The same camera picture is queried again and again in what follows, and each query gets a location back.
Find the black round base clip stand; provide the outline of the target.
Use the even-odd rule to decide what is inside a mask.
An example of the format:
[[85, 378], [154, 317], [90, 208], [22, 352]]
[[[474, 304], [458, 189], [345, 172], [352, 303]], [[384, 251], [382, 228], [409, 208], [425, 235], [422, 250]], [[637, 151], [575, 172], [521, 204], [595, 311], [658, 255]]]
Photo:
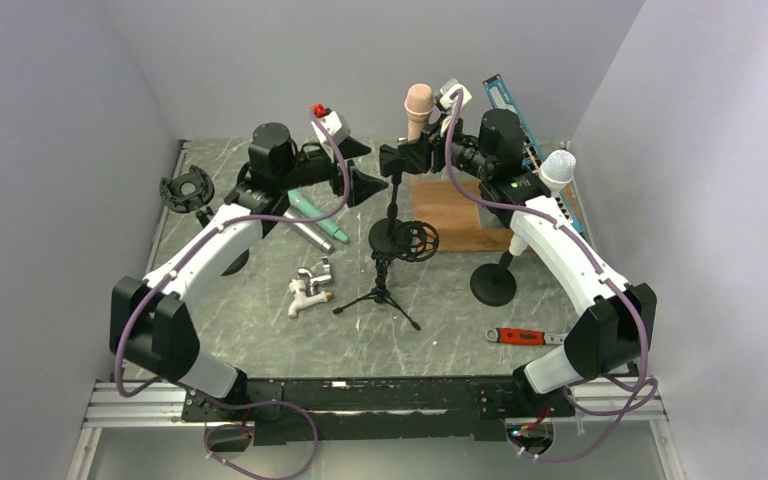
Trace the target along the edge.
[[426, 222], [398, 219], [398, 193], [404, 173], [404, 159], [396, 147], [384, 144], [379, 148], [379, 169], [390, 180], [390, 200], [386, 217], [375, 222], [368, 234], [373, 252], [405, 262], [424, 262], [439, 248], [437, 230]]

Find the mint green microphone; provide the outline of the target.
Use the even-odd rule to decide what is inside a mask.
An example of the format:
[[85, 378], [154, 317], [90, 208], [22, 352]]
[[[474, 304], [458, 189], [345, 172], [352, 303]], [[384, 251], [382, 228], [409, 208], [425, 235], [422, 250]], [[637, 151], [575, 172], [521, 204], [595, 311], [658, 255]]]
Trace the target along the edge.
[[[293, 189], [287, 192], [288, 199], [292, 207], [301, 212], [305, 217], [315, 218], [323, 216], [324, 213], [308, 200], [300, 189]], [[330, 218], [319, 220], [316, 225], [329, 237], [342, 244], [349, 244], [350, 238], [341, 229], [341, 227]]]

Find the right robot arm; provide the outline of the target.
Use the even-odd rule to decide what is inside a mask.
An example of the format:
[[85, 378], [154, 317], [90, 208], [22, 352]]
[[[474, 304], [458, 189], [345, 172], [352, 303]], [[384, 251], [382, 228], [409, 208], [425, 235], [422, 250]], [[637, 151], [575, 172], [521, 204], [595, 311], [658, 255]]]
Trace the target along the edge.
[[506, 262], [532, 249], [560, 283], [578, 314], [563, 343], [514, 373], [511, 401], [534, 415], [550, 396], [604, 377], [633, 360], [647, 371], [657, 297], [645, 283], [633, 285], [587, 244], [560, 209], [556, 194], [571, 180], [574, 157], [554, 152], [537, 170], [524, 166], [525, 131], [508, 110], [484, 113], [479, 133], [465, 134], [451, 112], [416, 138], [379, 150], [382, 174], [459, 170], [479, 181], [466, 198], [487, 208], [512, 233], [507, 253], [478, 267], [474, 296], [485, 304], [510, 300], [516, 282]]

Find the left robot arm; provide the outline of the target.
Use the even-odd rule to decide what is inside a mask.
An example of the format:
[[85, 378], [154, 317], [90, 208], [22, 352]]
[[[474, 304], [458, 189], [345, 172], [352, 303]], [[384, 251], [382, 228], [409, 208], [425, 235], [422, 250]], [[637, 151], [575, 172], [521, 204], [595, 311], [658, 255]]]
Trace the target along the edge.
[[207, 225], [159, 268], [141, 279], [125, 276], [115, 284], [109, 346], [120, 395], [139, 392], [123, 384], [123, 364], [129, 362], [153, 373], [156, 380], [208, 397], [208, 407], [221, 419], [232, 420], [245, 411], [250, 401], [247, 374], [202, 348], [189, 305], [276, 224], [287, 222], [288, 191], [326, 182], [343, 208], [387, 186], [357, 170], [355, 159], [371, 149], [347, 127], [317, 119], [311, 125], [318, 140], [302, 145], [282, 123], [259, 125], [236, 185]]

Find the peach pink microphone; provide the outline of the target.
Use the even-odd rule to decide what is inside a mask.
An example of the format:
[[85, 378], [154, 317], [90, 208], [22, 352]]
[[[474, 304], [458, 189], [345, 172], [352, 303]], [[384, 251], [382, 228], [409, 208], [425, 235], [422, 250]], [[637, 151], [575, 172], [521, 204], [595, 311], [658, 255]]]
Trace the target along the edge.
[[432, 88], [424, 83], [410, 86], [404, 100], [404, 109], [408, 119], [407, 141], [417, 140], [434, 109]]

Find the grey condenser microphone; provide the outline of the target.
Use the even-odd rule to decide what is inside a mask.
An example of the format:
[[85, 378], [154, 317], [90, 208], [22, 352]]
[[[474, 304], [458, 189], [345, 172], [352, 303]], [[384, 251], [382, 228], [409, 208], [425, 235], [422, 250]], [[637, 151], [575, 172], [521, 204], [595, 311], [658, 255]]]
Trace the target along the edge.
[[306, 223], [299, 223], [299, 217], [293, 214], [290, 210], [286, 211], [283, 214], [283, 217], [288, 220], [286, 225], [311, 245], [324, 253], [332, 253], [334, 251], [334, 246], [328, 240], [309, 227]]

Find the black shock mount desk stand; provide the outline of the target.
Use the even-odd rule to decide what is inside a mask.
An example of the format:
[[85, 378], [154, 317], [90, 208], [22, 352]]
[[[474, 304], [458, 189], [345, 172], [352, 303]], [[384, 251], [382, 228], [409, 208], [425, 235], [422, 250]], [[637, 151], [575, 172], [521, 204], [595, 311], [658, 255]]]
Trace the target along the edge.
[[159, 182], [159, 195], [169, 210], [179, 214], [194, 213], [202, 228], [207, 227], [215, 215], [210, 206], [215, 195], [213, 180], [196, 165], [174, 178], [163, 177]]

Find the black tripod shock mount stand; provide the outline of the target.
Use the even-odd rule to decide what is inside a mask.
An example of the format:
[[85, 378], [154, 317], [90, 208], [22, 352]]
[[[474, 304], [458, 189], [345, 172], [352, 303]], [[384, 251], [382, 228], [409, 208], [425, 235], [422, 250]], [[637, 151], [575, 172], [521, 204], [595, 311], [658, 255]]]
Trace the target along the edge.
[[376, 304], [387, 304], [401, 313], [413, 329], [421, 326], [393, 298], [387, 287], [389, 269], [395, 260], [406, 263], [420, 263], [432, 258], [439, 249], [438, 230], [430, 223], [414, 220], [382, 219], [370, 229], [368, 242], [372, 249], [371, 258], [375, 265], [375, 279], [371, 290], [345, 305], [336, 307], [332, 313], [341, 314], [349, 307], [370, 300]]

